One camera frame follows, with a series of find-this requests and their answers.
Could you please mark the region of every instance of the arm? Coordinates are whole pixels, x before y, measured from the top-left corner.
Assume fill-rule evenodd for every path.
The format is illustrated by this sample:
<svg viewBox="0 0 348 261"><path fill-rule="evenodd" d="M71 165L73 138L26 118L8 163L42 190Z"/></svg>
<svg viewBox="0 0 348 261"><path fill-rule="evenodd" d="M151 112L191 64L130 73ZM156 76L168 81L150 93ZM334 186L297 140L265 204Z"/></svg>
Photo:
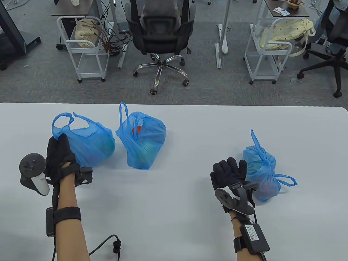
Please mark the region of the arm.
<svg viewBox="0 0 348 261"><path fill-rule="evenodd" d="M233 219L236 216L234 211L231 211L229 214L231 216L231 219ZM242 234L239 229L241 227L241 223L239 222L239 220L233 219L232 225L235 238L241 237ZM237 261L261 261L261 258L258 255L250 254L248 249L243 248L241 251L237 252Z"/></svg>
<svg viewBox="0 0 348 261"><path fill-rule="evenodd" d="M60 182L58 209L64 207L77 207L74 173ZM56 250L58 261L90 261L81 221L67 219L56 225Z"/></svg>

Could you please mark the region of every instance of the blue plastic bag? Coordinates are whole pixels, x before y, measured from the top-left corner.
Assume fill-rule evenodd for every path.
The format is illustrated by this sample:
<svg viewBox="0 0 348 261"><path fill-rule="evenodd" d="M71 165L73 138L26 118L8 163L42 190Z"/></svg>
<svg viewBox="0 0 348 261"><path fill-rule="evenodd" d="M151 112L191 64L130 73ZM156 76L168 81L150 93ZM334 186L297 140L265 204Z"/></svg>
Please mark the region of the blue plastic bag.
<svg viewBox="0 0 348 261"><path fill-rule="evenodd" d="M70 149L76 156L76 161L80 167L94 167L108 157L115 150L115 139L112 130L105 128L98 122L94 122L86 117L73 113L76 118L81 118L88 123L88 127L81 129L70 129L70 124L74 118L71 113L65 112L54 118L52 123L52 134L57 140L61 134L66 134L69 139ZM63 128L54 126L60 117L70 118L69 123Z"/></svg>
<svg viewBox="0 0 348 261"><path fill-rule="evenodd" d="M243 150L243 158L248 163L246 180L259 183L260 187L254 192L254 195L259 201L266 202L271 197L278 195L281 188L280 184L292 187L296 186L297 182L290 176L275 174L275 157L261 147L253 130L251 130L251 137L255 146L249 146ZM293 184L276 179L276 177L289 178Z"/></svg>
<svg viewBox="0 0 348 261"><path fill-rule="evenodd" d="M122 121L122 105L127 116L125 121ZM127 105L120 103L120 127L116 135L127 150L128 166L148 170L163 146L166 134L166 126L161 120L138 111L128 115Z"/></svg>

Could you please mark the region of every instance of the gloved hand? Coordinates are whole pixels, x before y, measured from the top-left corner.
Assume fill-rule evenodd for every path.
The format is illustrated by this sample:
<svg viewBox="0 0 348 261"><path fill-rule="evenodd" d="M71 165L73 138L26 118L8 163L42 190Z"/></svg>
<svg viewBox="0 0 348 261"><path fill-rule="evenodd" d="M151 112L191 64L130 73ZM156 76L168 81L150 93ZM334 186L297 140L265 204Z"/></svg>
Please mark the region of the gloved hand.
<svg viewBox="0 0 348 261"><path fill-rule="evenodd" d="M62 169L65 163L70 163L70 165ZM80 165L76 163L76 157L70 149L68 137L65 134L60 135L58 140L51 137L47 147L45 176L49 177L52 184L55 185L69 174L78 171L80 171Z"/></svg>
<svg viewBox="0 0 348 261"><path fill-rule="evenodd" d="M222 160L219 163L213 165L213 172L210 173L210 178L212 180L213 188L224 188L226 186L231 186L235 183L240 182L246 185L250 182L245 181L246 178L247 163L245 160L239 161L239 167L234 158L228 158L227 161ZM248 201L254 206L252 199L252 191L247 191ZM226 213L232 210L222 206Z"/></svg>

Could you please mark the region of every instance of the cable connector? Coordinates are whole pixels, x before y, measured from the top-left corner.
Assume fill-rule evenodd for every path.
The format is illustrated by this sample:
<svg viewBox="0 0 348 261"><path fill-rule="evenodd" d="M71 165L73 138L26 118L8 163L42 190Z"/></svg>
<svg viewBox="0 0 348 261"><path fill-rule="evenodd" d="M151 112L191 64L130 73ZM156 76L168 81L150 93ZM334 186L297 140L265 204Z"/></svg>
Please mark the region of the cable connector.
<svg viewBox="0 0 348 261"><path fill-rule="evenodd" d="M116 241L113 242L113 252L114 254L120 254L121 250L121 240L117 239Z"/></svg>

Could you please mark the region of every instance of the black chair leg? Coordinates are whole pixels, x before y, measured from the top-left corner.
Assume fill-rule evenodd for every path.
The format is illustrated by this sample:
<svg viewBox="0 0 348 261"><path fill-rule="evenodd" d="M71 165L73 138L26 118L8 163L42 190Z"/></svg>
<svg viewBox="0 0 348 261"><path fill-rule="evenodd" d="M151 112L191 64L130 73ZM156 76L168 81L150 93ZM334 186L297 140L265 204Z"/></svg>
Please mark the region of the black chair leg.
<svg viewBox="0 0 348 261"><path fill-rule="evenodd" d="M333 60L329 60L329 61L323 61L321 63L318 63L318 64L314 64L312 66L308 66L306 68L303 68L299 74L302 74L303 72L305 71L310 71L310 70L314 70L314 69L318 69L318 68L323 68L323 67L326 67L326 66L332 66L333 65Z"/></svg>
<svg viewBox="0 0 348 261"><path fill-rule="evenodd" d="M337 85L337 90L333 94L333 96L335 98L339 98L342 96L342 93L341 93L341 67L339 65L336 65L333 67L333 69L335 70L335 78L336 78L336 85Z"/></svg>
<svg viewBox="0 0 348 261"><path fill-rule="evenodd" d="M332 56L327 55L327 54L322 54L322 53L319 53L319 52L317 52L317 51L307 50L306 52L309 53L309 54L315 55L315 56L317 56L317 57L319 57L319 58L321 58L321 59L324 59L324 60L330 60L330 59L332 59Z"/></svg>

